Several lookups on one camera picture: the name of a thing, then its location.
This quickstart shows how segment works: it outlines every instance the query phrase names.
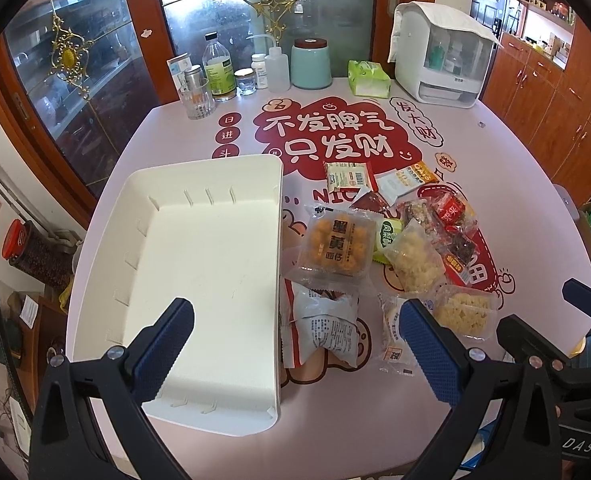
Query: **green tissue pack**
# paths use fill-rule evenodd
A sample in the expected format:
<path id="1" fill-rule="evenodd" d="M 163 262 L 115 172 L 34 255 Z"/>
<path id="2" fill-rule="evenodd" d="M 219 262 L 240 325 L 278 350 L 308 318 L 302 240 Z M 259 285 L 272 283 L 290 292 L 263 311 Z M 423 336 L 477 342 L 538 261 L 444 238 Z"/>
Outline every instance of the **green tissue pack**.
<path id="1" fill-rule="evenodd" d="M 354 95 L 389 97 L 391 78 L 373 61 L 349 61 L 349 86 Z"/>

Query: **white plastic tray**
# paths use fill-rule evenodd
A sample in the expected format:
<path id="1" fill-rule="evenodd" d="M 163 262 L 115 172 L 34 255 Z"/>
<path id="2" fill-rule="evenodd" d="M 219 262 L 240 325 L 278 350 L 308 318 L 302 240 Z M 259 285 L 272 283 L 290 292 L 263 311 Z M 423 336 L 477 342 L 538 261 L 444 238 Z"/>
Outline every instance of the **white plastic tray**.
<path id="1" fill-rule="evenodd" d="M 73 360 L 127 346 L 176 297 L 195 328 L 151 416 L 229 435 L 279 416 L 282 162 L 247 155 L 130 175 L 82 299 Z"/>

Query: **red lid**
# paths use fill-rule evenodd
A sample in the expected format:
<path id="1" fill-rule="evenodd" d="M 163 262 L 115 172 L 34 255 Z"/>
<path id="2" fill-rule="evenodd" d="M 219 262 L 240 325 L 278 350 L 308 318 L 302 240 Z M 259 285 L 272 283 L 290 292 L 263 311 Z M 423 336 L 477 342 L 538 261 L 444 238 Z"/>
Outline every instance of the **red lid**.
<path id="1" fill-rule="evenodd" d="M 27 230 L 19 219 L 15 219 L 9 226 L 7 235 L 2 244 L 2 257 L 9 260 L 14 256 L 22 254 L 24 245 L 27 242 Z"/>
<path id="2" fill-rule="evenodd" d="M 322 38 L 297 38 L 294 45 L 298 48 L 324 48 L 327 46 L 327 40 Z"/>

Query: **screw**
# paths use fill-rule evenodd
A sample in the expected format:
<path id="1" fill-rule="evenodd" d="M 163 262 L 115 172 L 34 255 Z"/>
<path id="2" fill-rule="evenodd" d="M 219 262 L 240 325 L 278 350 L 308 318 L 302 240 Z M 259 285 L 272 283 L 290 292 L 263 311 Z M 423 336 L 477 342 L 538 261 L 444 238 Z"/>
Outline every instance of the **screw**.
<path id="1" fill-rule="evenodd" d="M 537 356 L 537 355 L 532 355 L 529 358 L 529 364 L 533 367 L 533 368 L 542 368 L 542 360 Z"/>
<path id="2" fill-rule="evenodd" d="M 115 345 L 107 350 L 107 357 L 112 361 L 120 359 L 125 354 L 124 346 Z"/>
<path id="3" fill-rule="evenodd" d="M 64 363 L 64 356 L 63 355 L 54 355 L 50 360 L 49 360 L 49 364 L 53 367 L 57 367 L 60 366 L 62 363 Z"/>
<path id="4" fill-rule="evenodd" d="M 469 349 L 469 357 L 474 361 L 480 362 L 484 361 L 487 355 L 484 353 L 484 350 L 481 348 L 470 348 Z"/>

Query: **mint green canister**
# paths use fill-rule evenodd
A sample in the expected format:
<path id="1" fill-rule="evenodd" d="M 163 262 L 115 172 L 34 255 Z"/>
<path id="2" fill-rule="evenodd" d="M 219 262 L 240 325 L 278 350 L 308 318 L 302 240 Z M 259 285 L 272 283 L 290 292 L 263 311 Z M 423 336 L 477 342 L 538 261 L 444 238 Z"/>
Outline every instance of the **mint green canister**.
<path id="1" fill-rule="evenodd" d="M 332 83 L 329 46 L 322 38 L 298 38 L 291 49 L 291 83 L 319 90 Z"/>

